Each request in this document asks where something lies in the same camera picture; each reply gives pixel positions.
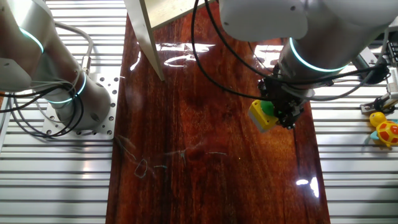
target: yellow object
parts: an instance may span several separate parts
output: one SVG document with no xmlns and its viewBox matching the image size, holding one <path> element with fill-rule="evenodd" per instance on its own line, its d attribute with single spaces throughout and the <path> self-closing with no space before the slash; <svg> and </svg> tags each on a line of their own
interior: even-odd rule
<svg viewBox="0 0 398 224">
<path fill-rule="evenodd" d="M 278 118 L 263 112 L 260 100 L 255 100 L 251 104 L 249 108 L 249 117 L 262 133 L 273 128 L 278 121 Z"/>
<path fill-rule="evenodd" d="M 387 118 L 384 113 L 376 112 L 370 115 L 369 120 L 374 127 L 377 127 L 379 124 L 387 121 Z"/>
</svg>

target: metal bracket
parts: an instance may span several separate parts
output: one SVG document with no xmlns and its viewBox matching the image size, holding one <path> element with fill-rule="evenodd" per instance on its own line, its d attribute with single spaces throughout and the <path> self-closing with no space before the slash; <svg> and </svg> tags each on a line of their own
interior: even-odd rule
<svg viewBox="0 0 398 224">
<path fill-rule="evenodd" d="M 93 130 L 86 131 L 71 131 L 70 133 L 57 137 L 56 139 L 48 139 L 48 141 L 109 141 L 113 139 L 114 125 L 116 118 L 116 107 L 118 105 L 118 93 L 119 93 L 119 75 L 106 75 L 97 77 L 97 82 L 105 87 L 111 97 L 111 109 L 107 115 L 107 118 L 101 122 Z M 46 115 L 49 118 L 53 118 L 54 121 L 59 121 L 55 110 L 49 103 L 47 107 Z M 62 123 L 56 123 L 51 120 L 45 119 L 43 124 L 43 132 L 51 131 L 51 133 L 57 133 L 62 130 L 65 126 Z"/>
<path fill-rule="evenodd" d="M 362 114 L 377 112 L 380 108 L 385 113 L 391 113 L 394 106 L 398 103 L 398 71 L 396 68 L 389 67 L 391 76 L 387 78 L 387 93 L 371 103 L 361 105 Z"/>
</svg>

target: toy turtle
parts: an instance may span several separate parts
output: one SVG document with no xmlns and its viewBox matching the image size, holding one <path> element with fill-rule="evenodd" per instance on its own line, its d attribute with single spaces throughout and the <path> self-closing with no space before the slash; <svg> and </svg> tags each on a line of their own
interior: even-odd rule
<svg viewBox="0 0 398 224">
<path fill-rule="evenodd" d="M 371 114 L 369 120 L 376 127 L 376 130 L 371 134 L 371 139 L 380 140 L 387 147 L 398 146 L 397 120 L 388 121 L 382 112 Z"/>
</svg>

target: wooden table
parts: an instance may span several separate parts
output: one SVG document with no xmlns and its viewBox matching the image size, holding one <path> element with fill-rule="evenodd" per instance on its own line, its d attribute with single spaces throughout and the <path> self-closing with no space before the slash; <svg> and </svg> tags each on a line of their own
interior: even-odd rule
<svg viewBox="0 0 398 224">
<path fill-rule="evenodd" d="M 252 100 L 220 90 L 197 67 L 191 18 L 155 31 L 164 82 L 127 20 L 106 223 L 329 223 L 310 105 L 295 130 L 261 134 L 248 117 Z M 259 76 L 222 46 L 205 9 L 197 21 L 208 73 L 258 95 Z M 247 43 L 228 41 L 256 64 Z"/>
</svg>

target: blue led ring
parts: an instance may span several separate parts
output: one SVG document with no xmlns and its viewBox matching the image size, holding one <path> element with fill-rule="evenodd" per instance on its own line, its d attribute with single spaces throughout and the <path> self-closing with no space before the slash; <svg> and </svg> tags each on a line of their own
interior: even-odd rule
<svg viewBox="0 0 398 224">
<path fill-rule="evenodd" d="M 32 34 L 30 34 L 29 32 L 27 32 L 26 30 L 19 28 L 19 30 L 26 36 L 28 36 L 29 38 L 31 38 L 34 42 L 36 42 L 36 44 L 40 47 L 40 49 L 42 50 L 42 53 L 44 52 L 44 48 L 42 43 L 40 43 L 39 40 L 37 40 L 36 37 L 34 37 Z"/>
<path fill-rule="evenodd" d="M 294 45 L 293 45 L 293 38 L 290 38 L 289 41 L 290 41 L 290 48 L 292 49 L 293 54 L 296 56 L 296 58 L 297 58 L 301 63 L 303 63 L 303 64 L 304 64 L 305 66 L 307 66 L 308 68 L 311 68 L 311 69 L 316 70 L 316 71 L 319 71 L 319 72 L 337 72 L 337 71 L 340 71 L 340 70 L 342 70 L 342 69 L 344 69 L 345 67 L 348 66 L 348 65 L 345 65 L 345 66 L 343 66 L 343 67 L 341 67 L 341 68 L 336 68 L 336 69 L 318 68 L 318 67 L 316 67 L 316 66 L 314 66 L 314 65 L 311 65 L 310 63 L 306 62 L 306 61 L 299 55 L 299 53 L 297 53 L 297 51 L 296 51 L 296 49 L 294 48 Z"/>
<path fill-rule="evenodd" d="M 79 92 L 77 92 L 77 94 L 76 94 L 75 96 L 77 96 L 77 95 L 79 95 L 80 93 L 82 93 L 83 89 L 84 89 L 85 86 L 86 86 L 86 74 L 83 74 L 83 76 L 85 77 L 85 79 L 84 79 L 84 81 L 83 81 L 83 85 L 81 86 Z M 48 100 L 48 102 L 49 102 L 49 103 L 68 103 L 68 102 L 71 101 L 71 100 L 72 100 L 72 98 L 69 98 L 69 99 L 64 100 L 64 101 L 58 101 L 58 102 L 54 102 L 54 101 Z"/>
</svg>

